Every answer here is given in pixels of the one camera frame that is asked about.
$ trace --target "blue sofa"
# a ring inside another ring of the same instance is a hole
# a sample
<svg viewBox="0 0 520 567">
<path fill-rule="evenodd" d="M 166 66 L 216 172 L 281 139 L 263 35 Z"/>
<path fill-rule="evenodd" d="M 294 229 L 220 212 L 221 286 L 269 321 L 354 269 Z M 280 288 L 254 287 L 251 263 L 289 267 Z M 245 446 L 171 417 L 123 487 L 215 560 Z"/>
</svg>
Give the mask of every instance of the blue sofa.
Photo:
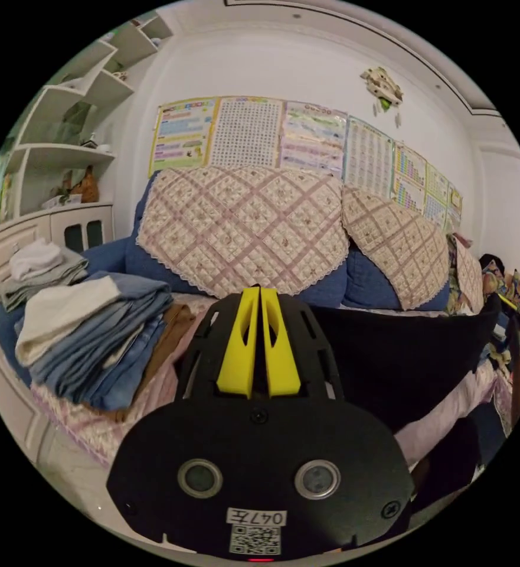
<svg viewBox="0 0 520 567">
<path fill-rule="evenodd" d="M 144 194 L 136 206 L 132 234 L 127 238 L 114 240 L 83 252 L 89 261 L 88 274 L 100 270 L 107 272 L 129 273 L 145 278 L 166 281 L 171 291 L 182 294 L 199 294 L 202 292 L 177 274 L 160 264 L 136 244 L 142 215 L 148 199 L 149 190 L 158 172 L 149 179 Z M 393 287 L 384 274 L 366 258 L 356 247 L 352 246 L 348 258 L 339 268 L 320 280 L 318 283 L 302 291 L 299 299 L 311 305 L 322 307 L 361 307 L 374 309 L 401 309 Z M 449 283 L 430 302 L 422 305 L 422 311 L 442 311 L 449 300 Z M 14 324 L 24 316 L 24 307 L 6 313 L 0 304 L 0 345 L 6 357 L 21 380 L 29 387 L 30 373 L 22 368 L 15 358 L 14 350 L 17 336 Z"/>
</svg>

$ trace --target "white cabinet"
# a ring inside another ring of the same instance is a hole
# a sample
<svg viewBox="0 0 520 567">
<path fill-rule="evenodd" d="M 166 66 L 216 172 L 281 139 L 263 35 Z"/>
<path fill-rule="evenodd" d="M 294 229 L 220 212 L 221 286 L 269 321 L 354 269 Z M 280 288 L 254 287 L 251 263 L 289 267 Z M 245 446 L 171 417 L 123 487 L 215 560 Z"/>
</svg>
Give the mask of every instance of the white cabinet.
<svg viewBox="0 0 520 567">
<path fill-rule="evenodd" d="M 47 242 L 51 240 L 49 216 L 38 216 L 21 223 L 12 224 L 0 231 L 0 282 L 10 275 L 9 260 L 12 255 L 31 244 L 34 240 L 43 237 Z"/>
<path fill-rule="evenodd" d="M 49 420 L 17 378 L 0 348 L 0 415 L 26 457 L 36 463 Z"/>
<path fill-rule="evenodd" d="M 99 246 L 114 239 L 112 206 L 84 206 L 51 215 L 51 240 L 75 252 Z"/>
<path fill-rule="evenodd" d="M 113 240 L 112 205 L 98 203 L 55 209 L 0 226 L 0 282 L 10 276 L 9 260 L 17 250 L 40 237 L 68 245 L 66 234 L 70 227 L 79 228 L 82 249 Z M 49 420 L 8 363 L 1 346 L 0 415 L 26 457 L 36 464 Z"/>
</svg>

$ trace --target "brown bag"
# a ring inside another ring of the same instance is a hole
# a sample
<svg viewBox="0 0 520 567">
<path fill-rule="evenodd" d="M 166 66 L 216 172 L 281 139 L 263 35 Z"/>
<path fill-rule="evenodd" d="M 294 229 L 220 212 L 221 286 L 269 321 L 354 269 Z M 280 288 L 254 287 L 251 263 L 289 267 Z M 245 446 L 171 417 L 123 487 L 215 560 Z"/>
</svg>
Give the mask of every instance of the brown bag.
<svg viewBox="0 0 520 567">
<path fill-rule="evenodd" d="M 93 175 L 93 166 L 89 165 L 84 177 L 70 191 L 71 195 L 81 195 L 81 203 L 97 203 L 99 186 Z"/>
</svg>

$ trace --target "person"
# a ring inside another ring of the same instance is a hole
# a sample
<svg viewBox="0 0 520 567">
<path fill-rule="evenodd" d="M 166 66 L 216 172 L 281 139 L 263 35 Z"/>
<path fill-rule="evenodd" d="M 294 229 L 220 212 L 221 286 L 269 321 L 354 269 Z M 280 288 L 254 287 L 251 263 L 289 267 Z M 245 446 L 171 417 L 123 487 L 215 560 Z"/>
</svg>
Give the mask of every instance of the person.
<svg viewBox="0 0 520 567">
<path fill-rule="evenodd" d="M 512 427 L 520 418 L 520 325 L 517 317 L 510 318 L 506 338 L 512 362 Z M 495 454 L 505 441 L 502 425 L 492 403 L 481 404 L 490 409 L 502 432 L 501 437 L 492 436 L 490 453 Z M 486 419 L 474 419 L 470 414 L 459 419 L 450 432 L 421 459 L 411 471 L 415 485 L 412 501 L 407 505 L 391 529 L 369 545 L 398 536 L 409 527 L 412 515 L 434 502 L 468 486 L 479 465 L 483 462 L 481 449 L 485 428 L 493 428 Z"/>
</svg>

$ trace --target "qr code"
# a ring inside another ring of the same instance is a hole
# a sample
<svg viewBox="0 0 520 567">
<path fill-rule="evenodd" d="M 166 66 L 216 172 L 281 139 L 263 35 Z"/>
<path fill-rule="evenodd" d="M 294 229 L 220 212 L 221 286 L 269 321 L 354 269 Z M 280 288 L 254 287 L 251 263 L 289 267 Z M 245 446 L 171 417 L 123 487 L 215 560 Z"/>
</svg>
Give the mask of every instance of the qr code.
<svg viewBox="0 0 520 567">
<path fill-rule="evenodd" d="M 281 528 L 271 526 L 232 526 L 230 552 L 244 555 L 279 555 Z"/>
</svg>

